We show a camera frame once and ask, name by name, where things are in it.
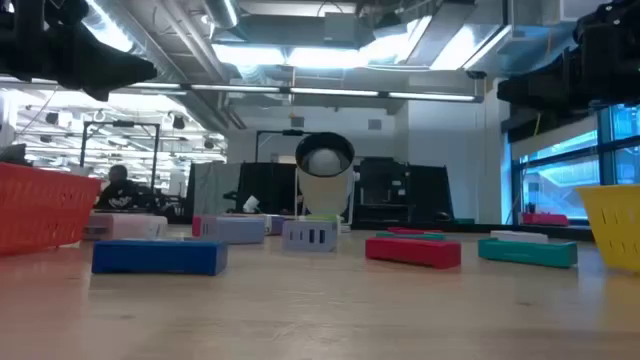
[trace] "plastic basket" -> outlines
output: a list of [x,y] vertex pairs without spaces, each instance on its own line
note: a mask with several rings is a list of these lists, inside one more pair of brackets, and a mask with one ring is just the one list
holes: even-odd
[[579,187],[605,264],[640,272],[640,186]]
[[96,179],[0,164],[0,255],[80,241],[99,190]]

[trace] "wall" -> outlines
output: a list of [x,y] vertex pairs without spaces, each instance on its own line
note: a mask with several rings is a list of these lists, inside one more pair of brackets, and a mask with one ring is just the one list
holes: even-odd
[[509,106],[496,88],[483,104],[409,103],[409,162],[446,166],[454,215],[487,224],[503,223],[511,205],[509,149],[500,130]]
[[409,102],[395,116],[393,154],[398,162],[409,161]]
[[456,217],[477,218],[477,112],[481,105],[411,101],[409,163],[446,166]]
[[[356,157],[393,156],[393,136],[369,136],[360,134],[344,134],[336,129],[338,134],[345,136],[353,145]],[[282,136],[280,134],[262,134],[259,142],[258,162],[270,162],[272,154],[295,155],[296,147],[302,138],[297,136]],[[256,131],[229,133],[227,136],[227,163],[241,163],[255,161]]]
[[18,108],[11,100],[8,92],[0,92],[0,148],[11,145],[13,142]]
[[[255,161],[255,135],[260,130],[281,131],[291,128],[289,116],[303,116],[304,128],[309,132],[332,131],[346,137],[353,144],[356,157],[394,156],[393,116],[385,109],[333,108],[320,107],[237,107],[236,113],[251,130],[228,134],[227,162]],[[369,119],[379,119],[381,130],[369,130]],[[272,154],[294,155],[301,138],[279,134],[262,134],[259,142],[259,162],[271,161]]]

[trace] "white lamp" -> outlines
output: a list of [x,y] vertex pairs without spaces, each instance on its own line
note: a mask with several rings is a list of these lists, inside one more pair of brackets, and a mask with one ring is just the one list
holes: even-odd
[[300,141],[296,148],[296,195],[299,184],[311,214],[340,216],[347,208],[347,199],[353,194],[354,157],[353,145],[335,133],[313,134]]

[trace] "yellow basket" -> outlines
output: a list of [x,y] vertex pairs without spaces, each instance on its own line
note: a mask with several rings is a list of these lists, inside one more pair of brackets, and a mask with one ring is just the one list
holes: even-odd
[[640,185],[576,188],[605,264],[640,272]]

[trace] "red block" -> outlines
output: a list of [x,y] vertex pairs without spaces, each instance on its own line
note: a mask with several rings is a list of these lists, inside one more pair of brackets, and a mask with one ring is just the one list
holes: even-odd
[[565,215],[529,213],[523,213],[521,215],[523,224],[569,226],[569,219]]
[[392,232],[398,235],[422,235],[428,233],[441,233],[442,230],[417,230],[417,229],[407,229],[403,227],[390,227],[387,228],[387,231]]
[[366,241],[365,255],[369,259],[448,269],[460,266],[461,247],[454,242],[371,238]]
[[193,237],[200,236],[200,225],[202,224],[202,217],[194,216],[193,222],[191,223],[191,235]]

